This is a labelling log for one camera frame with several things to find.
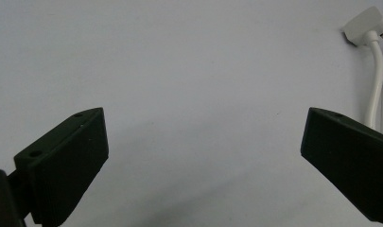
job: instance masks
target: screw hole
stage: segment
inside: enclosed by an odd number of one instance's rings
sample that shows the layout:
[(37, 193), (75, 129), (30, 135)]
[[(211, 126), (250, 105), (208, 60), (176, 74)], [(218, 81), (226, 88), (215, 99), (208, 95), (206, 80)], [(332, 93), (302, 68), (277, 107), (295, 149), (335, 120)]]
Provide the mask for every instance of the screw hole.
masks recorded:
[(40, 156), (41, 154), (42, 154), (41, 150), (34, 150), (34, 151), (29, 153), (29, 157), (36, 158), (36, 157)]

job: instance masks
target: cable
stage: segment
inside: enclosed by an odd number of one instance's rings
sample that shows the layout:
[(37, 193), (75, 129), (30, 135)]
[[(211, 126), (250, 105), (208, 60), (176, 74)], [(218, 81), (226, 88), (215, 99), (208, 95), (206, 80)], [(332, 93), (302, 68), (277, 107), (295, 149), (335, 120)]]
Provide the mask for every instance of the cable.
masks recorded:
[(365, 114), (365, 125), (375, 130), (376, 112), (379, 106), (383, 85), (383, 54), (375, 31), (367, 32), (364, 39), (374, 54), (374, 88), (371, 93), (367, 113)]

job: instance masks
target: black plastic part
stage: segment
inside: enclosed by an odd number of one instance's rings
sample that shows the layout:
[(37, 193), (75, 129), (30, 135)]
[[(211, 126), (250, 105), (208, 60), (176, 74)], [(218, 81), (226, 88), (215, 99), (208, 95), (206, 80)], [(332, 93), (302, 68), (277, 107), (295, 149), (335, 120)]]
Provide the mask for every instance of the black plastic part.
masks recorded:
[(383, 223), (383, 134), (310, 108), (301, 153), (363, 215)]
[(102, 108), (67, 118), (18, 153), (8, 177), (0, 170), (0, 226), (22, 227), (29, 212), (43, 227), (62, 225), (108, 155)]

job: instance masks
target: cable strain relief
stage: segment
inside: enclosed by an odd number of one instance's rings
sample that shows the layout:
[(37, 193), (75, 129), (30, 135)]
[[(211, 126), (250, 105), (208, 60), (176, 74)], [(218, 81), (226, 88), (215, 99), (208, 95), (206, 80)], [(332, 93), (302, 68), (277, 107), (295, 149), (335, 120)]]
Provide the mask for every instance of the cable strain relief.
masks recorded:
[(379, 35), (377, 34), (376, 31), (370, 30), (370, 31), (365, 33), (364, 41), (365, 41), (365, 44), (368, 44), (368, 43), (373, 42), (373, 41), (379, 42)]

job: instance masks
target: white connector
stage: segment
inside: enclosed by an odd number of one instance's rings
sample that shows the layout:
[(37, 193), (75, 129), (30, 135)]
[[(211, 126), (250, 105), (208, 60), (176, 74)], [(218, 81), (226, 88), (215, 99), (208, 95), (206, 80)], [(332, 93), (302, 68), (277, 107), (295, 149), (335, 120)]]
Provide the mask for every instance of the white connector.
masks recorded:
[(347, 23), (343, 30), (351, 43), (357, 46), (366, 44), (374, 54), (374, 89), (365, 114), (365, 125), (375, 129), (383, 85), (383, 54), (379, 46), (379, 36), (383, 38), (383, 16), (376, 7), (371, 7)]

